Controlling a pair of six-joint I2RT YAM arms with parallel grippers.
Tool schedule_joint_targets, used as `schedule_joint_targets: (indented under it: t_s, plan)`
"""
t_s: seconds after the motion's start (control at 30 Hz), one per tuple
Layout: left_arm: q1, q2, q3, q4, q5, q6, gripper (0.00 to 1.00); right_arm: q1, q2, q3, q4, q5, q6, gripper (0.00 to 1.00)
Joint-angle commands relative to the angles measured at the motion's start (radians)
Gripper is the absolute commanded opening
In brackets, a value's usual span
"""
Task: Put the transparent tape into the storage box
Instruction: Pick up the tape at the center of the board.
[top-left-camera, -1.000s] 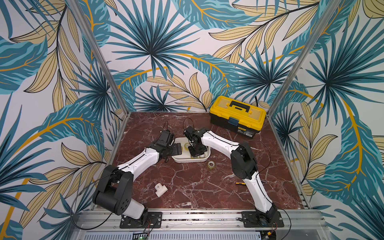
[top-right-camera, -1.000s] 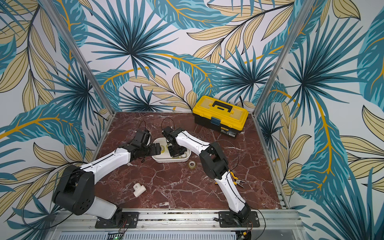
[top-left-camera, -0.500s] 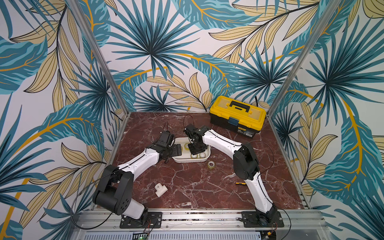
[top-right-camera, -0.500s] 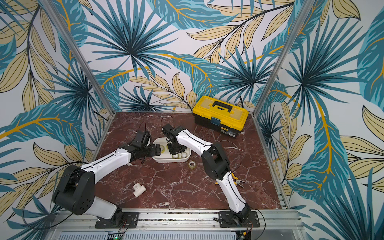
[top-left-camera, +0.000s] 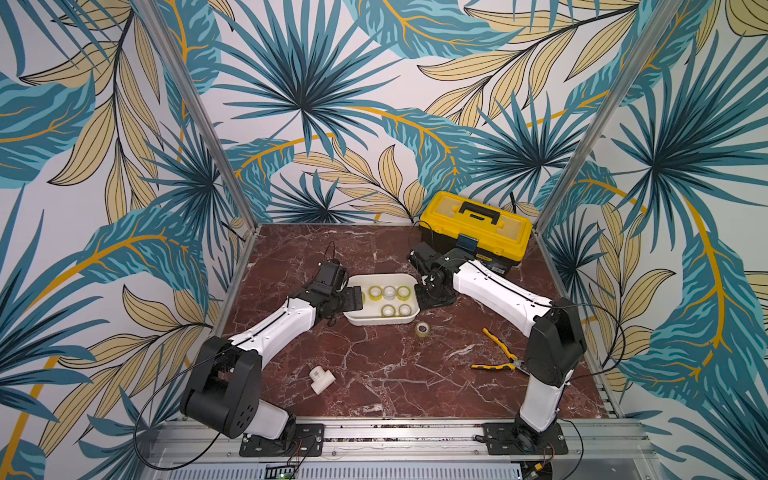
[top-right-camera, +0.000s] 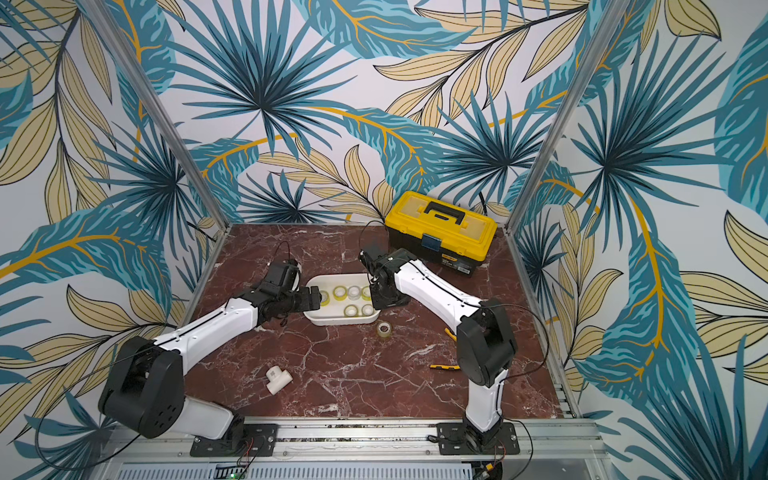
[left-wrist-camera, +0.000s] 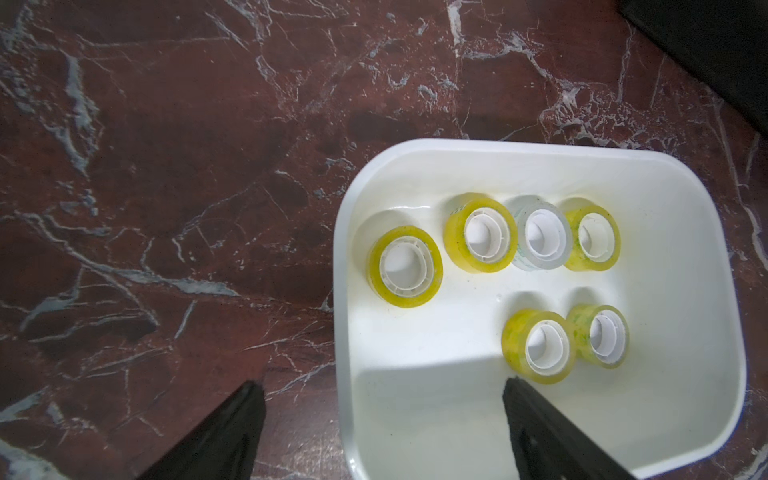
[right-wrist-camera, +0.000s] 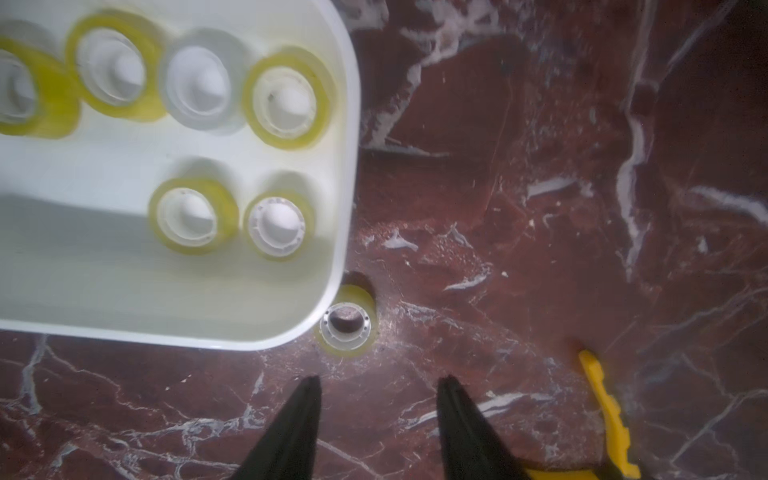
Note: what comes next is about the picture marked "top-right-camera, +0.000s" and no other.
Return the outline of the transparent tape roll two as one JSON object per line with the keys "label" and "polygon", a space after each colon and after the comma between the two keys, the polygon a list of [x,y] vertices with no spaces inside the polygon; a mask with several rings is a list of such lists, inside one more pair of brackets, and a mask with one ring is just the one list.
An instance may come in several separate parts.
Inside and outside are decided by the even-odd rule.
{"label": "transparent tape roll two", "polygon": [[359,286],[351,286],[348,289],[348,298],[350,300],[358,300],[362,296],[362,289]]}

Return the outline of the transparent tape roll five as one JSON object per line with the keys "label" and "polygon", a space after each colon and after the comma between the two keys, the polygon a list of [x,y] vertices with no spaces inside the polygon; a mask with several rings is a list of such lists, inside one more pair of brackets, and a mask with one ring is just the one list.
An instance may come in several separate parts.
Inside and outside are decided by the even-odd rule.
{"label": "transparent tape roll five", "polygon": [[348,298],[348,288],[343,285],[335,286],[332,294],[336,301],[343,301]]}

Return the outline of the white plastic storage box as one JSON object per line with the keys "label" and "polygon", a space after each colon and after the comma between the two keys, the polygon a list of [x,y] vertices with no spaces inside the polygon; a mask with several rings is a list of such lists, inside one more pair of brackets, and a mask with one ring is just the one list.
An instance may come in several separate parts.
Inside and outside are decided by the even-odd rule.
{"label": "white plastic storage box", "polygon": [[366,273],[318,275],[310,279],[307,282],[308,287],[317,287],[319,292],[327,291],[330,295],[329,305],[320,306],[318,310],[304,313],[305,317],[311,323],[316,326],[343,326],[370,324],[378,319],[380,314],[379,310],[375,310],[375,313],[372,316],[361,315],[358,318],[346,318],[344,316],[344,308],[347,305],[357,305],[361,310],[363,305],[372,305],[372,302],[371,300],[364,300],[362,296],[358,300],[350,300],[347,298],[343,301],[336,301],[333,297],[332,291],[335,286],[339,285],[343,285],[348,289],[351,286],[359,286],[362,289],[365,286],[369,286],[369,280]]}

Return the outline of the transparent tape roll six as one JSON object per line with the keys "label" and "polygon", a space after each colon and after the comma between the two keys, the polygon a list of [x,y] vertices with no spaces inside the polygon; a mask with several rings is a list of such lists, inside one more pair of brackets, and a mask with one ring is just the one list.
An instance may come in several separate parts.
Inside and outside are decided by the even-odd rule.
{"label": "transparent tape roll six", "polygon": [[381,338],[389,338],[392,336],[393,327],[388,322],[379,322],[376,325],[376,332],[377,332],[377,335]]}

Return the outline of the transparent tape roll seven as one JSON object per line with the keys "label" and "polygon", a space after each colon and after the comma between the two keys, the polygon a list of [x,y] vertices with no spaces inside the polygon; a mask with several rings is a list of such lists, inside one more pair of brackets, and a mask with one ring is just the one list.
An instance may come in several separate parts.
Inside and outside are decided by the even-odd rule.
{"label": "transparent tape roll seven", "polygon": [[361,316],[361,310],[357,305],[350,304],[344,308],[344,316],[346,318],[358,318]]}

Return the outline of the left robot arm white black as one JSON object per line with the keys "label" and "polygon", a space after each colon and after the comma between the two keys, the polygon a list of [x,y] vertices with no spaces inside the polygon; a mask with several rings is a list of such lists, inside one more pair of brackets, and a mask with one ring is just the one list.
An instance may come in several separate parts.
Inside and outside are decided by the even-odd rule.
{"label": "left robot arm white black", "polygon": [[203,317],[154,339],[126,341],[109,369],[100,413],[147,439],[176,432],[201,440],[242,441],[241,417],[188,396],[185,376],[227,342],[270,320],[318,310],[320,289],[302,287],[300,280],[297,261],[274,262],[260,282]]}

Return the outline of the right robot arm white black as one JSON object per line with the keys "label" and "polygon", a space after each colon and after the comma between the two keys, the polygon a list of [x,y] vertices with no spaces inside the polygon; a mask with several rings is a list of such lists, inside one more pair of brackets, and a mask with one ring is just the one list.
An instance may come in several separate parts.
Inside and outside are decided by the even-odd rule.
{"label": "right robot arm white black", "polygon": [[457,364],[469,379],[464,423],[477,435],[497,430],[502,423],[502,383],[517,352],[503,304],[463,292],[405,249],[362,250],[359,259],[376,310],[415,300],[445,323],[456,337]]}

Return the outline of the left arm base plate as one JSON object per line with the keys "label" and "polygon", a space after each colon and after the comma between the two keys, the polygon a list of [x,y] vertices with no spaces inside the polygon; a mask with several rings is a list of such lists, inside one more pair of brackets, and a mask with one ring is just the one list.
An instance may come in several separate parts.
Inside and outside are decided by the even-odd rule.
{"label": "left arm base plate", "polygon": [[202,457],[271,457],[279,425],[275,423],[241,423],[232,427],[222,439],[195,437],[190,456]]}

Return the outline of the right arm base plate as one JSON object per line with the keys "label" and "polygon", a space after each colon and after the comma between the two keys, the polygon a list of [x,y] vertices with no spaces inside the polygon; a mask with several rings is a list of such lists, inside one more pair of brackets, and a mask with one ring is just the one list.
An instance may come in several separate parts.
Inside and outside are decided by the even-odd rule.
{"label": "right arm base plate", "polygon": [[512,423],[499,421],[487,432],[480,432],[469,422],[442,422],[436,425],[437,445],[441,455],[517,455],[518,436]]}

